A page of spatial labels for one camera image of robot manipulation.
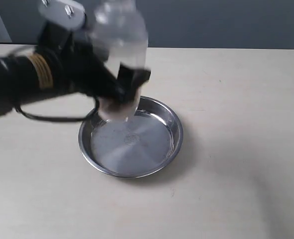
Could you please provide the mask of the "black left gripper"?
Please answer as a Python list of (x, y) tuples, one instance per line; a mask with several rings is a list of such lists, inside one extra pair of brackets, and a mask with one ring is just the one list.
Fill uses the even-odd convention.
[(151, 76), (150, 69), (121, 64), (116, 79), (93, 53), (90, 43), (75, 41), (72, 31), (55, 23), (46, 23), (43, 27), (36, 53), (49, 66), (52, 91), (112, 99), (112, 106), (133, 103)]

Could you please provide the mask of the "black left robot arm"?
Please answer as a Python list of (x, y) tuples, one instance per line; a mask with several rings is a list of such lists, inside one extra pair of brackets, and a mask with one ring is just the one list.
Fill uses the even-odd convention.
[[(0, 57), (0, 117), (15, 110), (31, 120), (81, 122), (98, 112), (100, 99), (128, 105), (151, 72), (121, 65), (114, 76), (105, 66), (107, 59), (107, 54), (98, 57), (91, 43), (76, 41), (72, 31), (47, 22), (31, 54)], [(85, 117), (40, 116), (21, 109), (26, 104), (73, 93), (94, 99), (94, 108)]]

